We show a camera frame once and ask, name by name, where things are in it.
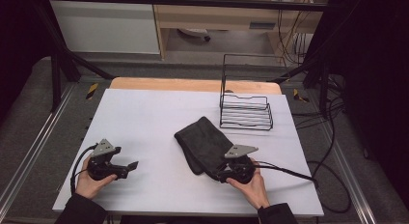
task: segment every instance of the finger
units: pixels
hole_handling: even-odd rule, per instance
[[[84,162],[82,163],[82,170],[86,170],[88,167],[88,162],[90,161],[91,155],[88,155],[87,158],[84,159]]]
[[[100,185],[101,185],[101,186],[105,186],[105,185],[107,185],[108,183],[113,182],[116,178],[117,178],[117,175],[112,174],[112,175],[110,175],[110,176],[108,176],[108,177],[102,179],[102,180],[99,181],[99,182],[100,182]]]
[[[226,182],[229,183],[231,186],[237,188],[238,190],[242,190],[243,184],[240,183],[240,182],[238,182],[238,181],[236,181],[235,179],[227,178],[227,179],[226,179]]]
[[[253,158],[250,158],[253,162],[254,165],[259,165],[257,161],[255,161]],[[254,174],[261,174],[261,170],[259,168],[256,168]]]

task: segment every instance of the black towel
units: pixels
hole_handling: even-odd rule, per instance
[[[196,175],[205,172],[218,181],[217,172],[226,166],[225,153],[233,143],[206,117],[175,134],[187,163]]]

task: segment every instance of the floor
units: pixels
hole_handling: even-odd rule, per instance
[[[269,56],[274,54],[263,33],[209,31],[209,34],[211,41],[205,42],[172,30],[165,60],[131,56],[130,59],[124,58],[110,63],[99,59],[95,64],[121,76],[220,79],[225,53]],[[249,61],[244,59],[234,61],[244,63]],[[296,67],[296,64],[284,65],[277,59],[268,64],[277,69],[274,75],[269,76],[280,76]],[[58,195],[59,185],[64,181],[81,144],[81,138],[87,132],[87,126],[92,121],[104,88],[109,87],[109,81],[101,80],[88,70],[80,71],[84,76],[79,83],[65,84],[66,90],[70,90],[72,96],[64,103],[64,112],[58,116],[55,125],[49,126],[52,131],[46,132],[45,138],[38,138],[39,133],[45,132],[41,128],[48,124],[48,118],[56,118],[49,112],[51,85],[47,60],[36,64],[20,98],[15,102],[6,121],[1,124],[0,160],[7,162],[3,163],[0,177],[0,188],[5,191],[1,197],[0,214],[7,214],[3,223],[53,223],[58,215],[51,207]],[[293,113],[316,110],[318,92],[316,89],[303,88],[304,76],[304,73],[300,73],[281,84]],[[333,79],[341,80],[336,75]],[[96,81],[99,84],[93,98],[85,99],[91,84]],[[294,98],[294,89],[298,90],[300,98]],[[301,128],[323,122],[319,116],[302,123],[305,121],[304,118],[294,116],[306,159],[320,160],[330,145],[332,129],[328,122]],[[326,163],[351,189],[354,203],[346,213],[324,209],[325,216],[319,218],[319,222],[409,223],[409,212],[402,205],[382,169],[375,160],[364,158],[360,140],[348,121],[347,112],[339,113],[335,119],[335,130],[335,148]],[[34,156],[33,160],[24,158],[28,154]],[[15,172],[21,170],[18,168],[20,165],[26,167],[26,174],[18,179]],[[318,191],[321,201],[335,210],[345,208],[347,206],[345,192],[333,174],[322,170],[317,177],[322,180],[321,189]],[[301,222],[313,223],[314,220]]]

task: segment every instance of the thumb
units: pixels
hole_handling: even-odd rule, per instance
[[[240,182],[236,181],[235,179],[227,178],[226,182],[229,183],[231,186],[241,190],[241,185],[242,184]]]
[[[101,185],[105,186],[110,182],[113,182],[117,178],[117,175],[113,174],[101,180]]]

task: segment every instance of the white cabinet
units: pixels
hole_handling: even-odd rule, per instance
[[[159,54],[152,5],[51,1],[76,52]]]

